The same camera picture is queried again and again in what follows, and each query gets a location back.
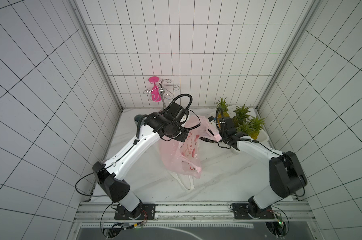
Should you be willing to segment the pink plastic bag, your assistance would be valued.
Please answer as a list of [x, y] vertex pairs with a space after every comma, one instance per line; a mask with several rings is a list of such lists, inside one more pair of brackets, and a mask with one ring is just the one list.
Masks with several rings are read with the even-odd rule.
[[191, 128], [200, 123], [196, 129], [191, 130], [185, 142], [171, 140], [159, 141], [161, 160], [165, 168], [177, 174], [201, 177], [202, 165], [199, 154], [200, 138], [219, 142], [222, 137], [215, 125], [211, 124], [204, 116], [191, 116], [185, 127]]

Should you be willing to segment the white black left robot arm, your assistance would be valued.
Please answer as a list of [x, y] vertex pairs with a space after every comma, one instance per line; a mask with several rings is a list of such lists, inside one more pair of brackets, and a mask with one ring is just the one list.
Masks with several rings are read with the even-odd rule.
[[184, 142], [189, 130], [184, 127], [189, 110], [171, 103], [163, 111], [142, 115], [135, 136], [114, 157], [104, 163], [97, 162], [92, 169], [97, 184], [113, 203], [119, 203], [128, 212], [140, 212], [141, 200], [125, 181], [135, 162], [159, 140]]

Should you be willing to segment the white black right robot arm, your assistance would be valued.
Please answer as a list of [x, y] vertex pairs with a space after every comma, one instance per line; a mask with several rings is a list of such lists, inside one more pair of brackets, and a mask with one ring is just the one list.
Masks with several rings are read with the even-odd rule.
[[249, 199], [249, 214], [255, 217], [271, 205], [303, 190], [307, 185], [307, 178], [295, 153], [266, 147], [237, 130], [230, 117], [217, 118], [217, 122], [223, 143], [237, 151], [250, 154], [268, 167], [269, 183]]

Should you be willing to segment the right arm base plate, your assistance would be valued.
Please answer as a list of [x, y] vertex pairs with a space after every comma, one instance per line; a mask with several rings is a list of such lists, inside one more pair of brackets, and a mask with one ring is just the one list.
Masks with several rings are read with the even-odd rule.
[[236, 220], [274, 220], [275, 216], [270, 212], [271, 207], [259, 209], [249, 203], [232, 203], [230, 209]]

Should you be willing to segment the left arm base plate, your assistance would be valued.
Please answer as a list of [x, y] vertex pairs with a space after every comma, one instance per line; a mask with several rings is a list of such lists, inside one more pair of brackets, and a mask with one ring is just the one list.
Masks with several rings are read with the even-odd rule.
[[116, 207], [115, 220], [143, 221], [153, 220], [156, 213], [156, 204], [140, 203], [132, 212], [128, 211], [121, 204]]

